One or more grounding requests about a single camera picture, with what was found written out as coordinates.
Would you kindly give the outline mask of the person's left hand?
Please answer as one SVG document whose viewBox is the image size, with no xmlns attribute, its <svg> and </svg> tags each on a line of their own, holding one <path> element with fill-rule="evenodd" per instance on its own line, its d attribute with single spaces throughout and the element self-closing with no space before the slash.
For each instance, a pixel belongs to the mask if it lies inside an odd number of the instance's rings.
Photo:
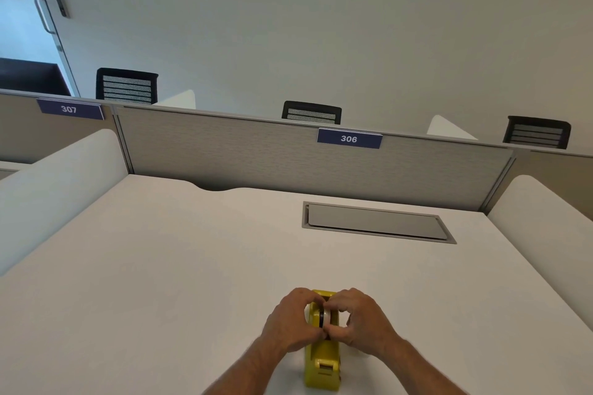
<svg viewBox="0 0 593 395">
<path fill-rule="evenodd" d="M 285 295 L 266 320 L 261 336 L 280 342 L 288 353 L 306 347 L 305 308 L 312 302 L 324 305 L 323 297 L 308 288 Z"/>
</svg>

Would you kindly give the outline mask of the person's right hand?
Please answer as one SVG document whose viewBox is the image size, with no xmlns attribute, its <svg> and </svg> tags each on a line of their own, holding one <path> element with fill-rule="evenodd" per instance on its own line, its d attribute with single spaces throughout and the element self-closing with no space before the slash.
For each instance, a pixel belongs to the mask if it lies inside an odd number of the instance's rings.
<svg viewBox="0 0 593 395">
<path fill-rule="evenodd" d="M 349 313 L 345 344 L 366 354 L 380 359 L 389 341 L 401 337 L 375 300 L 356 288 L 337 292 L 323 306 Z"/>
</svg>

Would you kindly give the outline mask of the white tape roll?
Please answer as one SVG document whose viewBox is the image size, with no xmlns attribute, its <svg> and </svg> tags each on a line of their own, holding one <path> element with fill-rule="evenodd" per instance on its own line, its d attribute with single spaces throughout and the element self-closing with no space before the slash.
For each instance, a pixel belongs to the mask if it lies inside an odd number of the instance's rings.
<svg viewBox="0 0 593 395">
<path fill-rule="evenodd" d="M 331 310 L 326 309 L 322 304 L 312 302 L 308 307 L 307 322 L 322 330 L 326 322 L 331 324 Z"/>
</svg>

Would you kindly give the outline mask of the yellow tape dispenser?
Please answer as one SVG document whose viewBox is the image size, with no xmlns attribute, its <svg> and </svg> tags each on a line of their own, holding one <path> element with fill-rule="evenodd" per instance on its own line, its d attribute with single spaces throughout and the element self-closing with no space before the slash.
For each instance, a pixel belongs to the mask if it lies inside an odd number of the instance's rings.
<svg viewBox="0 0 593 395">
<path fill-rule="evenodd" d="M 339 310 L 331 310 L 339 316 Z M 340 389 L 340 345 L 331 340 L 321 340 L 305 347 L 304 384 L 307 388 L 334 391 Z"/>
</svg>

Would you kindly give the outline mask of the person's left forearm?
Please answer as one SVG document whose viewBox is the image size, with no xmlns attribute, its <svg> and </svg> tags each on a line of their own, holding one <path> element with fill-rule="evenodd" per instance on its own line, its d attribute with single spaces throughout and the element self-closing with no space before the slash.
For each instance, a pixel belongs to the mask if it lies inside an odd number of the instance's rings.
<svg viewBox="0 0 593 395">
<path fill-rule="evenodd" d="M 264 395 L 287 353 L 280 342 L 260 336 L 201 395 Z"/>
</svg>

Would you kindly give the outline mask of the person's right forearm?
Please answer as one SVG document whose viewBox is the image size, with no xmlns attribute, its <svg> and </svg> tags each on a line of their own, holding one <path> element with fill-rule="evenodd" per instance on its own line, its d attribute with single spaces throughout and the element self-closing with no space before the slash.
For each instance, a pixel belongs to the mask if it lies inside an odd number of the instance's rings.
<svg viewBox="0 0 593 395">
<path fill-rule="evenodd" d="M 399 336 L 389 341 L 380 359 L 408 395 L 468 395 Z"/>
</svg>

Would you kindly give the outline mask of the grey fabric desk partition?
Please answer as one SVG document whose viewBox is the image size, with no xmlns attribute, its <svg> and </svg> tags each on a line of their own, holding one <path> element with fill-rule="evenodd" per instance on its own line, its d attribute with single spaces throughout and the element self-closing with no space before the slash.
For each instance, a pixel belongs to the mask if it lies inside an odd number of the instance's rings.
<svg viewBox="0 0 593 395">
<path fill-rule="evenodd" d="M 319 143 L 314 125 L 120 106 L 136 174 L 202 189 L 269 189 L 480 211 L 511 164 L 507 147 L 387 134 L 378 149 Z"/>
</svg>

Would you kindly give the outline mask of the blue number sign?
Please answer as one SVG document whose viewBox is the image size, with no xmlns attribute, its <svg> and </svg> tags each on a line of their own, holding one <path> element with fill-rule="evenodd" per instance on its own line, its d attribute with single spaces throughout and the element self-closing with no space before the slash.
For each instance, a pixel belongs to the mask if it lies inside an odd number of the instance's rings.
<svg viewBox="0 0 593 395">
<path fill-rule="evenodd" d="M 101 105 L 66 100 L 36 99 L 42 114 L 104 121 Z"/>
<path fill-rule="evenodd" d="M 317 143 L 343 145 L 378 150 L 381 147 L 383 135 L 343 129 L 319 128 Z"/>
</svg>

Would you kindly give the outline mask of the black mesh office chair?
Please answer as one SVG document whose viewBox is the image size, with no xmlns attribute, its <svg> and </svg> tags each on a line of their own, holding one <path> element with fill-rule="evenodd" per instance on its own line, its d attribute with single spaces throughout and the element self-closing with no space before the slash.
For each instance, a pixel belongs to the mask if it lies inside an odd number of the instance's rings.
<svg viewBox="0 0 593 395">
<path fill-rule="evenodd" d="M 95 98 L 154 105 L 158 102 L 158 77 L 144 71 L 100 68 L 96 72 Z"/>
<path fill-rule="evenodd" d="M 571 124 L 566 121 L 528 116 L 508 116 L 508 125 L 503 142 L 566 150 L 571 130 Z"/>
<path fill-rule="evenodd" d="M 284 103 L 282 119 L 340 125 L 342 109 L 336 106 L 287 100 Z"/>
</svg>

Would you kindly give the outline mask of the white side divider panel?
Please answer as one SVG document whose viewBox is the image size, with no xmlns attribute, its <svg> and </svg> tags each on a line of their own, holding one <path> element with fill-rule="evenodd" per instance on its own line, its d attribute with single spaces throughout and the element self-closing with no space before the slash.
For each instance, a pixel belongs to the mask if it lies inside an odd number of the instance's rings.
<svg viewBox="0 0 593 395">
<path fill-rule="evenodd" d="M 593 221 L 528 175 L 487 217 L 593 331 Z"/>
<path fill-rule="evenodd" d="M 129 175 L 101 129 L 0 181 L 0 277 Z"/>
</svg>

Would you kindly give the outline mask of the small white divider panel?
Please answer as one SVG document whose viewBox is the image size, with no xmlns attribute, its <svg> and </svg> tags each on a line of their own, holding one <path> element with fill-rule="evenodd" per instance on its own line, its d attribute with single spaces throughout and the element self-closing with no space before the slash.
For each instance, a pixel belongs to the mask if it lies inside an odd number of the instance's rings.
<svg viewBox="0 0 593 395">
<path fill-rule="evenodd" d="M 455 139 L 477 141 L 478 139 L 464 131 L 454 123 L 448 121 L 441 115 L 434 115 L 426 132 L 427 135 L 435 137 L 448 137 Z"/>
<path fill-rule="evenodd" d="M 166 109 L 196 110 L 196 96 L 194 91 L 186 90 L 165 100 L 158 101 L 157 103 L 154 103 L 152 107 L 164 107 Z"/>
</svg>

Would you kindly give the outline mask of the beige desk partition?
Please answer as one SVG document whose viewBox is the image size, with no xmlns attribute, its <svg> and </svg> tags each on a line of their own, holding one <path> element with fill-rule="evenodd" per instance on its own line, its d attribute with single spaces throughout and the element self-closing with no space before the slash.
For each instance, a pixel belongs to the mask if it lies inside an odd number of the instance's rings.
<svg viewBox="0 0 593 395">
<path fill-rule="evenodd" d="M 513 154 L 480 207 L 488 214 L 512 180 L 528 175 L 593 221 L 593 155 L 511 145 Z"/>
<path fill-rule="evenodd" d="M 88 119 L 45 114 L 38 99 L 95 105 L 89 99 L 0 90 L 0 161 L 33 164 L 101 129 L 118 133 L 110 106 L 101 104 L 103 119 Z"/>
</svg>

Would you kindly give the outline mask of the dark bench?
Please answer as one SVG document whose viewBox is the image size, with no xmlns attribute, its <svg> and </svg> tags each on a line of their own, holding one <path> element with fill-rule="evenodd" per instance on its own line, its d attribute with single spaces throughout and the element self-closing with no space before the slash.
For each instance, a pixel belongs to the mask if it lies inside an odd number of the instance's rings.
<svg viewBox="0 0 593 395">
<path fill-rule="evenodd" d="M 56 63 L 0 58 L 0 89 L 71 96 Z"/>
</svg>

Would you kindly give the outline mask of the glass door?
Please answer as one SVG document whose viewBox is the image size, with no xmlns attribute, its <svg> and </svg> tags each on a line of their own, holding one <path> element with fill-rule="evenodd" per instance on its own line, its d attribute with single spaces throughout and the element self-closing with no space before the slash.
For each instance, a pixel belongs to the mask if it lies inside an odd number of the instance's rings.
<svg viewBox="0 0 593 395">
<path fill-rule="evenodd" d="M 0 58 L 56 63 L 71 95 L 80 96 L 61 41 L 44 31 L 33 0 L 0 0 Z"/>
</svg>

